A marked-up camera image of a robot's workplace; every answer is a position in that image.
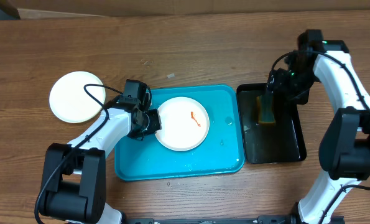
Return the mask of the white plate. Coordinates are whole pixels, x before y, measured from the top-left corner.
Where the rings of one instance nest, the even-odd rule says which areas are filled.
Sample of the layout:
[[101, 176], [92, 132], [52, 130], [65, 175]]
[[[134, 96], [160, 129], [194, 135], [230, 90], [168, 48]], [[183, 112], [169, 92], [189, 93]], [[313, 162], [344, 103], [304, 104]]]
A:
[[53, 85], [49, 95], [52, 113], [67, 123], [82, 123], [96, 116], [106, 99], [102, 81], [85, 71], [70, 72]]
[[189, 97], [175, 97], [158, 107], [161, 129], [155, 134], [161, 145], [173, 151], [189, 151], [207, 137], [209, 115], [198, 101]]

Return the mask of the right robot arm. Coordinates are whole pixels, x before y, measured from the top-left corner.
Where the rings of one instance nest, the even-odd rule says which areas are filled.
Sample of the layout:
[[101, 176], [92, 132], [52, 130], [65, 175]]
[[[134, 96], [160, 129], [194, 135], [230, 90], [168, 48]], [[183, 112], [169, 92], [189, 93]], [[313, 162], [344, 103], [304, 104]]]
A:
[[319, 146], [321, 172], [297, 202], [291, 223], [344, 223], [332, 214], [352, 189], [370, 191], [370, 96], [354, 71], [343, 40], [326, 40], [318, 29], [297, 38], [297, 49], [280, 56], [288, 68], [272, 68], [266, 91], [304, 105], [320, 82], [335, 113]]

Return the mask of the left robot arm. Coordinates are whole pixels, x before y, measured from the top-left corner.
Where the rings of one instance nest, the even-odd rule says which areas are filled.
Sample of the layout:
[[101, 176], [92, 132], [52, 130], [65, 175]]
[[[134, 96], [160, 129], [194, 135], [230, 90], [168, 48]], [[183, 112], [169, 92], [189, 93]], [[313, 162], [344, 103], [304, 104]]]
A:
[[67, 223], [121, 223], [123, 213], [106, 202], [106, 158], [124, 137], [138, 141], [161, 129], [150, 87], [126, 80], [124, 91], [101, 106], [100, 117], [67, 144], [46, 153], [34, 217]]

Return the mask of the yellow green sponge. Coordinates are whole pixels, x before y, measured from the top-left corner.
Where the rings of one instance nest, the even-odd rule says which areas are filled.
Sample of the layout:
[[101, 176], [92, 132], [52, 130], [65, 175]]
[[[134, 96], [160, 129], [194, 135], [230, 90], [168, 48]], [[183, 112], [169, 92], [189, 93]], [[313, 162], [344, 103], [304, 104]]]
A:
[[269, 94], [260, 95], [256, 98], [257, 116], [259, 124], [274, 124], [273, 96]]

